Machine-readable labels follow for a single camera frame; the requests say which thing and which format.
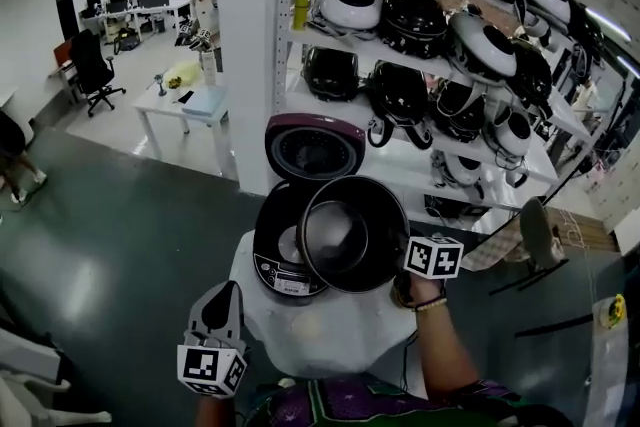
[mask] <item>wrist bracelet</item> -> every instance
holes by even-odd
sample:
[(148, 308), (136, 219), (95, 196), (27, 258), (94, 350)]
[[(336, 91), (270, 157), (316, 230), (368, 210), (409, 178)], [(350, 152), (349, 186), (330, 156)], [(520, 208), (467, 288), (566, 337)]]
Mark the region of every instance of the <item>wrist bracelet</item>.
[(437, 299), (427, 301), (426, 303), (417, 304), (416, 306), (414, 306), (413, 311), (417, 313), (419, 311), (430, 310), (431, 308), (442, 306), (443, 304), (446, 304), (446, 302), (447, 302), (446, 297), (438, 297)]

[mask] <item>black office chair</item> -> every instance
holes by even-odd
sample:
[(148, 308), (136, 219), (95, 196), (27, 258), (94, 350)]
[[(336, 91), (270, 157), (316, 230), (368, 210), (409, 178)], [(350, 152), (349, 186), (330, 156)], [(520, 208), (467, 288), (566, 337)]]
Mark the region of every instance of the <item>black office chair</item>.
[(89, 30), (82, 31), (71, 40), (69, 57), (73, 61), (78, 73), (80, 90), (89, 102), (89, 117), (93, 117), (93, 109), (104, 101), (114, 110), (109, 96), (114, 93), (126, 93), (126, 89), (113, 89), (107, 85), (115, 77), (113, 71), (113, 57), (107, 57), (109, 66), (102, 59), (100, 53), (100, 37)]

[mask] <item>white pillar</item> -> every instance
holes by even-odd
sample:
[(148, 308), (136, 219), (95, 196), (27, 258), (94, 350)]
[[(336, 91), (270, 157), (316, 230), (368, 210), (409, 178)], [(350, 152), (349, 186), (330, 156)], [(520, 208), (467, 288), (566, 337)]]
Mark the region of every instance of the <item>white pillar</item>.
[(277, 0), (219, 0), (225, 86), (229, 88), (231, 144), (240, 188), (270, 190), (264, 129), (275, 85)]

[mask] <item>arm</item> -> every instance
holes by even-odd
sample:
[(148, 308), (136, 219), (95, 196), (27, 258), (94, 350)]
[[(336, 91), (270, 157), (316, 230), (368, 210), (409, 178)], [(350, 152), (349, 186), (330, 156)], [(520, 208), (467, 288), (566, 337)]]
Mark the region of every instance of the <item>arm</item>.
[(228, 427), (236, 424), (233, 400), (202, 397), (198, 406), (196, 427)]
[(196, 0), (189, 0), (189, 16), (193, 20), (191, 34), (195, 34), (200, 29), (200, 20), (198, 20), (198, 14), (196, 13)]
[[(411, 275), (411, 297), (416, 304), (440, 295), (433, 281)], [(424, 385), (429, 396), (445, 396), (478, 381), (466, 349), (458, 339), (446, 304), (416, 313)]]

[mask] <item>hand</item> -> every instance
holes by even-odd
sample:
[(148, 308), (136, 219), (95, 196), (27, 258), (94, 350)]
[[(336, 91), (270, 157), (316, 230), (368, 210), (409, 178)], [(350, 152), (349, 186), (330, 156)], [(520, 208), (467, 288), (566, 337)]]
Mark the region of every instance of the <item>hand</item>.
[(411, 297), (415, 304), (426, 303), (440, 297), (444, 286), (441, 282), (421, 278), (412, 272), (409, 274), (411, 276)]

